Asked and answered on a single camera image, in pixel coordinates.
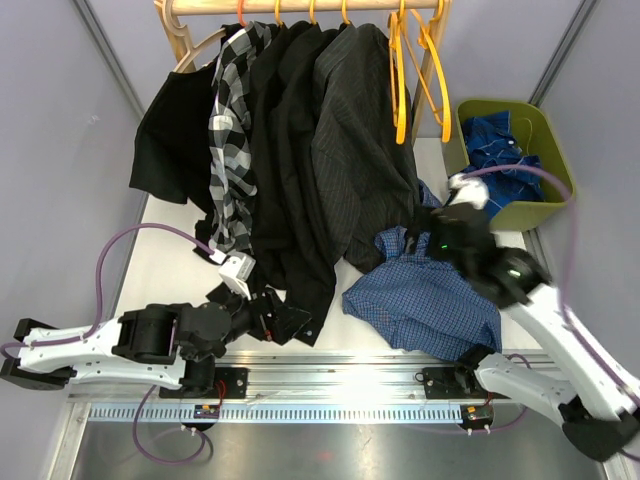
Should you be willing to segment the light blue checked shirt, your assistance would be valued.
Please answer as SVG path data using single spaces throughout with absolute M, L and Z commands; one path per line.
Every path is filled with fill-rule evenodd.
M 407 229 L 376 235 L 383 262 L 342 294 L 342 310 L 370 324 L 393 349 L 456 361 L 476 345 L 502 350 L 501 315 L 447 263 L 427 254 L 429 234 L 406 249 Z

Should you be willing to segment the dark blue plaid shirt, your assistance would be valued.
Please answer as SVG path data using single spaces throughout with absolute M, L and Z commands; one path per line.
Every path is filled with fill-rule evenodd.
M 463 140 L 469 158 L 464 173 L 498 165 L 524 165 L 540 168 L 538 155 L 529 154 L 533 124 L 526 118 L 516 123 L 528 127 L 525 149 L 522 149 L 512 133 L 511 112 L 508 110 L 486 116 L 466 119 L 462 125 Z M 481 176 L 489 191 L 485 206 L 490 219 L 514 201 L 539 202 L 544 199 L 540 178 L 520 170 L 501 170 Z

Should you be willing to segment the yellow hanger of checked shirt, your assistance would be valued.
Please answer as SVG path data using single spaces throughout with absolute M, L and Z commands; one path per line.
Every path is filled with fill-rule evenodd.
M 392 120 L 396 129 L 395 141 L 398 145 L 405 142 L 407 129 L 407 101 L 404 75 L 404 56 L 402 47 L 402 24 L 405 2 L 389 16 L 389 69 L 392 102 Z

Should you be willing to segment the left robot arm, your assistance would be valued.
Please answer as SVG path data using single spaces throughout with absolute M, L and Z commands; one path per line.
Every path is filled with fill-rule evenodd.
M 238 378 L 216 365 L 228 344 L 248 334 L 284 345 L 310 326 L 308 312 L 270 288 L 247 299 L 221 285 L 200 306 L 150 304 L 100 323 L 90 337 L 22 319 L 14 334 L 22 345 L 1 377 L 29 390 L 131 383 L 157 386 L 163 398 L 216 397 Z

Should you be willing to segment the yellow hanger of blue shirt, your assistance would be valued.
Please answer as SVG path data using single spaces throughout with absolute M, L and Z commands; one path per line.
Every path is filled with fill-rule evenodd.
M 440 127 L 440 140 L 446 144 L 452 134 L 451 101 L 446 75 L 440 59 L 440 47 L 444 38 L 451 10 L 451 1 L 435 2 L 433 15 L 424 20 L 417 10 L 411 13 L 419 25 L 417 44 L 424 50 L 422 61 L 417 67 L 418 86 L 413 104 L 412 136 L 417 137 L 425 109 L 429 108 L 436 124 Z

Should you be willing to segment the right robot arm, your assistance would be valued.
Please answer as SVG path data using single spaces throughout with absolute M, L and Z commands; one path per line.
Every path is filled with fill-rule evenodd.
M 606 462 L 639 434 L 639 380 L 622 368 L 560 299 L 549 273 L 525 250 L 497 244 L 484 211 L 470 203 L 421 207 L 406 234 L 414 252 L 449 263 L 475 292 L 523 327 L 563 380 L 475 345 L 456 361 L 454 384 L 466 396 L 482 390 L 514 400 L 558 425 L 583 455 Z

